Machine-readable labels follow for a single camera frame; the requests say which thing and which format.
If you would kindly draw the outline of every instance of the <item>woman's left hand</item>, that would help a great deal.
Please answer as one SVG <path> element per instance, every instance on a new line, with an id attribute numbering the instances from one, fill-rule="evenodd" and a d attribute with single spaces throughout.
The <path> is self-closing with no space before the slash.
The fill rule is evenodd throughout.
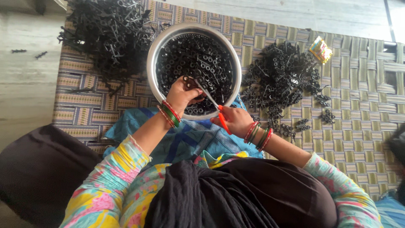
<path id="1" fill-rule="evenodd" d="M 204 100 L 204 98 L 201 100 L 195 100 L 196 97 L 203 93 L 201 89 L 195 88 L 189 91 L 186 91 L 185 89 L 185 82 L 183 81 L 183 76 L 181 76 L 172 84 L 166 98 L 166 101 L 172 105 L 172 107 L 179 114 L 180 118 L 183 116 L 184 110 L 188 105 Z"/>

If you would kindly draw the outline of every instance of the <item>colorful kurta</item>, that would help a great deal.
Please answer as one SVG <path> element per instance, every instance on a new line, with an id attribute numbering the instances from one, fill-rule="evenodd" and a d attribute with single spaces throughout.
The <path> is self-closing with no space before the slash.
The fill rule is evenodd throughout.
<path id="1" fill-rule="evenodd" d="M 214 159 L 203 151 L 194 163 L 214 169 L 246 157 L 241 151 Z M 143 227 L 150 202 L 171 165 L 158 164 L 139 174 L 150 160 L 128 136 L 74 192 L 60 227 Z M 339 227 L 382 227 L 374 202 L 345 174 L 316 154 L 304 169 L 329 190 L 339 211 Z"/>

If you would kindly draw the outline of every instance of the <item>floral print sleeve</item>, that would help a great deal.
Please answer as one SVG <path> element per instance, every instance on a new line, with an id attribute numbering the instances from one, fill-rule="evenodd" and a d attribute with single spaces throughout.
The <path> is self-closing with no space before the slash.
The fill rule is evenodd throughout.
<path id="1" fill-rule="evenodd" d="M 338 227 L 383 227 L 369 195 L 336 167 L 313 154 L 304 170 L 329 191 L 338 210 Z"/>
<path id="2" fill-rule="evenodd" d="M 128 135 L 73 193 L 60 227 L 120 227 L 124 196 L 150 160 Z"/>

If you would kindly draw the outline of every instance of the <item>snack packet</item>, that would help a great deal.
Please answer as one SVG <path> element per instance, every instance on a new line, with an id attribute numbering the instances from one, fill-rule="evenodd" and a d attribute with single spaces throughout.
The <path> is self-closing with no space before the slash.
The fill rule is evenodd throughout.
<path id="1" fill-rule="evenodd" d="M 332 56 L 332 50 L 328 48 L 325 41 L 320 36 L 315 39 L 312 46 L 309 48 L 309 51 L 312 52 L 323 65 L 325 65 Z"/>

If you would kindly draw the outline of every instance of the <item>orange scissors handle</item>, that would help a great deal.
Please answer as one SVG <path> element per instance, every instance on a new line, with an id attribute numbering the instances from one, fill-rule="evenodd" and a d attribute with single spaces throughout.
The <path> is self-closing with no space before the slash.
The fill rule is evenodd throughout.
<path id="1" fill-rule="evenodd" d="M 224 115 L 221 113 L 222 111 L 222 105 L 218 105 L 218 109 L 220 110 L 220 113 L 218 114 L 218 117 L 221 121 L 222 126 L 224 127 L 225 131 L 229 134 L 232 135 L 231 131 L 229 130 L 228 126 L 225 123 L 225 117 Z"/>

